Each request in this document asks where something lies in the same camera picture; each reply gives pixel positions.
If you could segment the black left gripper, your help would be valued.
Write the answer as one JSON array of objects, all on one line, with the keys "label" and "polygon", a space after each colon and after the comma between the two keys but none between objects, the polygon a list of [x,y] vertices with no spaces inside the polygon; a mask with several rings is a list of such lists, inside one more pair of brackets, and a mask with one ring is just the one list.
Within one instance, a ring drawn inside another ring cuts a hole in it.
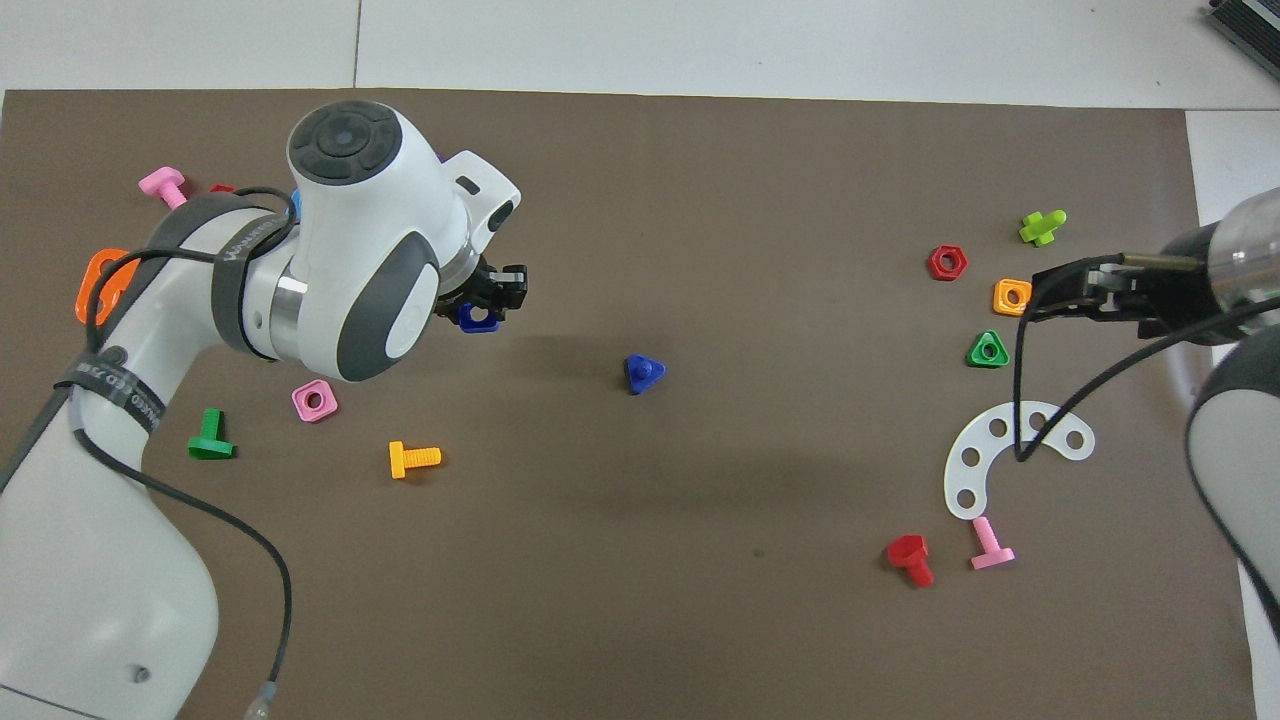
[{"label": "black left gripper", "polygon": [[457,318],[465,304],[494,314],[520,310],[527,297],[527,284],[526,265],[506,265],[497,270],[485,258],[479,258],[471,274],[457,288],[436,299],[435,315]]}]

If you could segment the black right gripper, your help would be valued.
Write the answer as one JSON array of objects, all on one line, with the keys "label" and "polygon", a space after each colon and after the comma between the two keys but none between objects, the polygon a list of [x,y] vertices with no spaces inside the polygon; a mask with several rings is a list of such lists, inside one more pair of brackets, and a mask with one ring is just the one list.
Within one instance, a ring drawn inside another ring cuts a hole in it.
[{"label": "black right gripper", "polygon": [[[1129,287],[1120,306],[1114,296],[1075,296],[1048,299],[1061,288],[1084,282],[1088,272],[1102,265],[1123,264]],[[1216,315],[1216,297],[1206,261],[1185,255],[1126,255],[1125,258],[1082,258],[1038,272],[1032,277],[1033,297],[1046,297],[1027,306],[1027,323],[1056,319],[1087,319],[1098,323],[1137,322],[1140,340],[1164,338]]]}]

